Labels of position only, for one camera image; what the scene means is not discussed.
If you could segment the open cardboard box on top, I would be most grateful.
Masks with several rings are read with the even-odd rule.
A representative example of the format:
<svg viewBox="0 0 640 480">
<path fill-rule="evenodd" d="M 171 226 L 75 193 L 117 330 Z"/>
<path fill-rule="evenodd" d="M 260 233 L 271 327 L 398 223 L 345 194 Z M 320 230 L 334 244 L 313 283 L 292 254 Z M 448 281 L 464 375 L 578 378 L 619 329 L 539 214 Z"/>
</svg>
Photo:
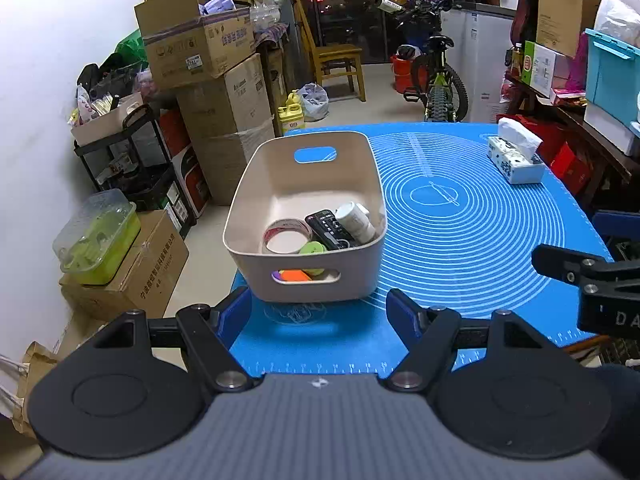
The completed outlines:
<svg viewBox="0 0 640 480">
<path fill-rule="evenodd" d="M 209 0 L 149 0 L 134 7 L 157 88 L 170 90 L 222 76 L 255 53 L 250 0 L 203 15 Z"/>
</svg>

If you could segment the blue silicone table mat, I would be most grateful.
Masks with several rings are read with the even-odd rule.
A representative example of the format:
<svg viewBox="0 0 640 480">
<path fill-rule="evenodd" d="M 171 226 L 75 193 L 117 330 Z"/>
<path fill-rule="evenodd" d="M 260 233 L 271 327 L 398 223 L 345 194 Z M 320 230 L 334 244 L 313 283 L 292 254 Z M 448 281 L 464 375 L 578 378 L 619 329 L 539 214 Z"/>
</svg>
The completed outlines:
<svg viewBox="0 0 640 480">
<path fill-rule="evenodd" d="M 399 288 L 423 307 L 468 318 L 510 309 L 560 347 L 588 339 L 577 327 L 574 287 L 538 275 L 539 244 L 608 252 L 564 184 L 546 172 L 510 185 L 487 155 L 492 125 L 365 125 L 386 201 L 388 229 L 378 287 L 336 304 L 255 301 L 232 352 L 252 375 L 387 375 L 406 355 L 387 322 Z"/>
</svg>

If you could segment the orange small object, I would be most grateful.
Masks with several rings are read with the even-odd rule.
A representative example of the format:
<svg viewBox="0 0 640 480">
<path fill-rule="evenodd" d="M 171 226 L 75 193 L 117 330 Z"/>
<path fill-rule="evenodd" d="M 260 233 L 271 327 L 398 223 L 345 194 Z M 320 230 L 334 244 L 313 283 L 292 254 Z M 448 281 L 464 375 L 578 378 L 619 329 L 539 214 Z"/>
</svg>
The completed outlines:
<svg viewBox="0 0 640 480">
<path fill-rule="evenodd" d="M 301 283 L 311 281 L 311 277 L 302 270 L 286 269 L 279 271 L 281 281 L 289 283 Z"/>
</svg>

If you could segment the red plastic bucket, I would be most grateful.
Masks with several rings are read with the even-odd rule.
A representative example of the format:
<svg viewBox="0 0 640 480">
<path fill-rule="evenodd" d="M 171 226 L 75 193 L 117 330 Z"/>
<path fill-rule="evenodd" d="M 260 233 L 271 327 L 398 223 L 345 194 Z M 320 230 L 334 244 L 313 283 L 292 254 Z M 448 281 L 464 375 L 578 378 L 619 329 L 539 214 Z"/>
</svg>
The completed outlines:
<svg viewBox="0 0 640 480">
<path fill-rule="evenodd" d="M 394 74 L 394 89 L 398 93 L 403 94 L 408 88 L 413 86 L 411 77 L 412 61 L 398 58 L 397 55 L 392 55 L 390 60 L 392 61 L 392 71 Z"/>
</svg>

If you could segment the large stacked cardboard boxes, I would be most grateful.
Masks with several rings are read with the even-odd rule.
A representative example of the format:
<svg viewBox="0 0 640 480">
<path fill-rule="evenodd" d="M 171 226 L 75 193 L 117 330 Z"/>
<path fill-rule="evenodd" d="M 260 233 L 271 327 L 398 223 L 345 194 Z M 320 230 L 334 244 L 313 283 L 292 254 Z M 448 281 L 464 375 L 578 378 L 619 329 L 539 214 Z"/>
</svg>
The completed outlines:
<svg viewBox="0 0 640 480">
<path fill-rule="evenodd" d="M 229 205 L 258 146 L 274 138 L 262 60 L 254 54 L 176 97 L 212 201 Z"/>
</svg>

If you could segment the green round tin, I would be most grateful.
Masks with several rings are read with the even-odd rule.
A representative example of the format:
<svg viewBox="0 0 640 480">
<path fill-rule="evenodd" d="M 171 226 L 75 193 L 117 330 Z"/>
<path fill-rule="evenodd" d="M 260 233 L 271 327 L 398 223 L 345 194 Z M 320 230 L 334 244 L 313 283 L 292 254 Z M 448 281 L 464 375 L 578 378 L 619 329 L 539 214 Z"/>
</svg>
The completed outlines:
<svg viewBox="0 0 640 480">
<path fill-rule="evenodd" d="M 307 242 L 302 248 L 300 248 L 298 253 L 299 255 L 304 256 L 324 254 L 327 251 L 328 250 L 326 249 L 326 246 L 324 246 L 322 243 L 317 242 L 316 240 L 311 240 L 310 242 Z M 303 272 L 309 275 L 311 278 L 318 278 L 318 276 L 324 273 L 324 269 L 307 268 L 303 269 Z"/>
</svg>

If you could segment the brown paper bag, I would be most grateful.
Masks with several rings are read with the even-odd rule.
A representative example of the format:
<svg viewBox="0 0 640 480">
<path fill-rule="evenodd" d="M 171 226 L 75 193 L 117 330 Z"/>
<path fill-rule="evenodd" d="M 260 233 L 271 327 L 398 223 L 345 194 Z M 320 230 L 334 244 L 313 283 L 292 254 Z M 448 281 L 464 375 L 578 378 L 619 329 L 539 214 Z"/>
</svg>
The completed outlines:
<svg viewBox="0 0 640 480">
<path fill-rule="evenodd" d="M 14 361 L 4 354 L 1 356 L 2 370 L 17 374 L 16 393 L 1 387 L 1 399 L 12 410 L 14 429 L 25 437 L 36 438 L 27 414 L 27 402 L 32 389 L 56 364 L 58 357 L 37 341 L 29 345 L 21 361 Z"/>
</svg>

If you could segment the clear tape roll red print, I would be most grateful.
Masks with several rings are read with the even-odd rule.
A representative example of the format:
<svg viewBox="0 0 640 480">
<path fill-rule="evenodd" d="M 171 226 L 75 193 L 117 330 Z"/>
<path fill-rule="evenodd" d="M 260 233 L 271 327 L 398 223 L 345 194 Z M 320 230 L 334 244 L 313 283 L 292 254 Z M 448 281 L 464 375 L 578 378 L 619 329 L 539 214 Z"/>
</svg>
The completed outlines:
<svg viewBox="0 0 640 480">
<path fill-rule="evenodd" d="M 276 255 L 295 255 L 312 239 L 308 224 L 285 218 L 272 222 L 262 234 L 262 250 Z"/>
</svg>

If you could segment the teal plastic storage crate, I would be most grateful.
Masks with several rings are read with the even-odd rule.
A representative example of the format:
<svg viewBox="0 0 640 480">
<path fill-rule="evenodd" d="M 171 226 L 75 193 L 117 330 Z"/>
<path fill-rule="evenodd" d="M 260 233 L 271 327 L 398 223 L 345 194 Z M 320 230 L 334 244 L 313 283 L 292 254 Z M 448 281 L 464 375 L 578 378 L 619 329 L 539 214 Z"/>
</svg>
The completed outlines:
<svg viewBox="0 0 640 480">
<path fill-rule="evenodd" d="M 586 98 L 622 124 L 637 120 L 640 50 L 632 44 L 587 28 Z"/>
</svg>

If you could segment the white plastic bag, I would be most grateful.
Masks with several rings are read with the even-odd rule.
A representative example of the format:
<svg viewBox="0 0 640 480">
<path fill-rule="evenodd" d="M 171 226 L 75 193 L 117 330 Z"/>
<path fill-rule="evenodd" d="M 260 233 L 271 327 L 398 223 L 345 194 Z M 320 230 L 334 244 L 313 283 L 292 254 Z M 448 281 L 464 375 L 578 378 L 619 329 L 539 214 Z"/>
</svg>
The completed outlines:
<svg viewBox="0 0 640 480">
<path fill-rule="evenodd" d="M 297 95 L 302 101 L 305 122 L 318 122 L 329 115 L 329 96 L 320 84 L 304 84 Z"/>
</svg>

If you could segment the white pill bottle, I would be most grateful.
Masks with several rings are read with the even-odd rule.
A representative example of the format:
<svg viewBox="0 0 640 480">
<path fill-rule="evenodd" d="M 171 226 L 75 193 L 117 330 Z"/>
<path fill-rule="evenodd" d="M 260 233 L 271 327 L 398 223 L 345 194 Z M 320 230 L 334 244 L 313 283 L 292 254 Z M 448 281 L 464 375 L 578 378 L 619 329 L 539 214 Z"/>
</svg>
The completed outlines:
<svg viewBox="0 0 640 480">
<path fill-rule="evenodd" d="M 375 238 L 375 227 L 358 203 L 341 204 L 334 212 L 334 216 L 359 244 L 367 244 Z"/>
</svg>

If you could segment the tissue box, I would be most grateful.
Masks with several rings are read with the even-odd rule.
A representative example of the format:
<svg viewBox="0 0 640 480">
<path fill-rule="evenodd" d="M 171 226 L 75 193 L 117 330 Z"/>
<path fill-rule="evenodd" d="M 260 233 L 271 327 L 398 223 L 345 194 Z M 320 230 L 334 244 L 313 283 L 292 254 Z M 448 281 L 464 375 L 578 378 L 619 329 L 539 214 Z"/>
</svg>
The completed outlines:
<svg viewBox="0 0 640 480">
<path fill-rule="evenodd" d="M 546 165 L 537 153 L 542 140 L 512 118 L 498 120 L 498 133 L 488 138 L 488 158 L 510 185 L 539 184 Z"/>
</svg>

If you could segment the beige plastic storage bin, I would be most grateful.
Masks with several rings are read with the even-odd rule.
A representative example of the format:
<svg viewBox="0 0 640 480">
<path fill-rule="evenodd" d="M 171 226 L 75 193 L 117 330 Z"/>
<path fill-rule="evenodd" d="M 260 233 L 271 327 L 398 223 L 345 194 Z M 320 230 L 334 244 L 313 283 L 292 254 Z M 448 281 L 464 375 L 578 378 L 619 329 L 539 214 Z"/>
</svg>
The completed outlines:
<svg viewBox="0 0 640 480">
<path fill-rule="evenodd" d="M 367 209 L 375 238 L 318 255 L 276 255 L 262 250 L 272 222 L 304 220 L 321 209 L 355 202 Z M 235 191 L 222 240 L 253 294 L 271 302 L 358 299 L 378 286 L 387 231 L 381 177 L 369 139 L 358 131 L 325 131 L 264 142 Z M 309 282 L 281 281 L 286 269 L 324 269 Z"/>
</svg>

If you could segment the black tv remote control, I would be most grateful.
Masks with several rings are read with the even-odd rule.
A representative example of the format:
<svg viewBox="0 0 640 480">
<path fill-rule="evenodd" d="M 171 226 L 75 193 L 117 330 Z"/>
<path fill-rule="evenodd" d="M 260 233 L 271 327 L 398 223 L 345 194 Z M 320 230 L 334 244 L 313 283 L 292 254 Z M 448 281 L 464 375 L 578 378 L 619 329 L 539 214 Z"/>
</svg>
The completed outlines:
<svg viewBox="0 0 640 480">
<path fill-rule="evenodd" d="M 314 238 L 327 250 L 340 250 L 356 246 L 354 238 L 346 231 L 329 209 L 321 209 L 308 214 L 305 222 L 311 228 Z"/>
</svg>

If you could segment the wooden chair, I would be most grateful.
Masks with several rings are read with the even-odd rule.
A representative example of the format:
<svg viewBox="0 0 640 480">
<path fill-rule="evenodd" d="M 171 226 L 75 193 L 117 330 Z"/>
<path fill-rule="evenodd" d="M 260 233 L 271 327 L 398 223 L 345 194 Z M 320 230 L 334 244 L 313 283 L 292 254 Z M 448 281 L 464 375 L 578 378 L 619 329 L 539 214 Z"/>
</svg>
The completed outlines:
<svg viewBox="0 0 640 480">
<path fill-rule="evenodd" d="M 322 86 L 326 80 L 346 77 L 349 91 L 355 93 L 361 102 L 366 102 L 361 64 L 362 49 L 353 44 L 330 44 L 326 47 L 318 47 L 314 42 L 302 0 L 291 0 L 291 2 L 303 51 L 309 62 L 312 81 Z"/>
</svg>

